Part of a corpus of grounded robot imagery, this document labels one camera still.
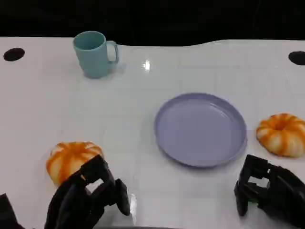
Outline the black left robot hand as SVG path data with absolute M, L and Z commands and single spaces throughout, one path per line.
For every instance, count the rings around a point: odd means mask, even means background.
M 127 187 L 114 179 L 107 162 L 97 155 L 65 180 L 48 207 L 46 229 L 92 229 L 106 206 L 130 215 Z

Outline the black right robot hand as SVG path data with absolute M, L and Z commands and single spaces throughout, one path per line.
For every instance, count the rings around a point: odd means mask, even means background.
M 247 214 L 252 202 L 272 218 L 305 227 L 305 184 L 286 168 L 247 155 L 234 194 L 240 217 Z

